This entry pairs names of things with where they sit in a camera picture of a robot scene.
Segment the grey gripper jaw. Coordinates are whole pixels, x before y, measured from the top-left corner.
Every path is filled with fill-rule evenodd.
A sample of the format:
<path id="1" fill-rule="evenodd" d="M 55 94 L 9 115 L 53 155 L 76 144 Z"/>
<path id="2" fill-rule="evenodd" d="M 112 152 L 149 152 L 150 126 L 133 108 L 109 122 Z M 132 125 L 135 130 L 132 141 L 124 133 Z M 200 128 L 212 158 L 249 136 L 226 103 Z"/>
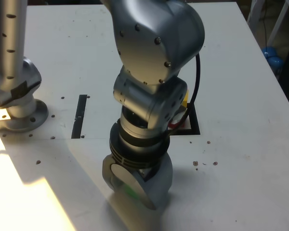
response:
<path id="1" fill-rule="evenodd" d="M 116 191 L 118 189 L 118 178 L 113 174 L 111 170 L 111 165 L 115 164 L 115 160 L 112 156 L 106 156 L 103 160 L 102 175 L 106 184 L 112 190 Z"/>
<path id="2" fill-rule="evenodd" d="M 172 185 L 173 168 L 170 156 L 164 154 L 153 168 L 153 177 L 144 182 L 137 169 L 112 164 L 111 170 L 119 182 L 127 185 L 142 204 L 156 210 L 164 202 Z"/>

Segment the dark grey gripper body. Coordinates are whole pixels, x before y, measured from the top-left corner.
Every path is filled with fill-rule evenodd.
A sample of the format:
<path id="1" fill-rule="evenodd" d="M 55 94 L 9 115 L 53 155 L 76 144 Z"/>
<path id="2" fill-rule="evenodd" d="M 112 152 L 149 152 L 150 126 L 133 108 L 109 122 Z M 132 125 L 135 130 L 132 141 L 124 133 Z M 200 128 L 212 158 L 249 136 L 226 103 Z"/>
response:
<path id="1" fill-rule="evenodd" d="M 153 168 L 138 169 L 137 172 L 142 177 L 144 182 L 147 182 L 153 177 Z"/>

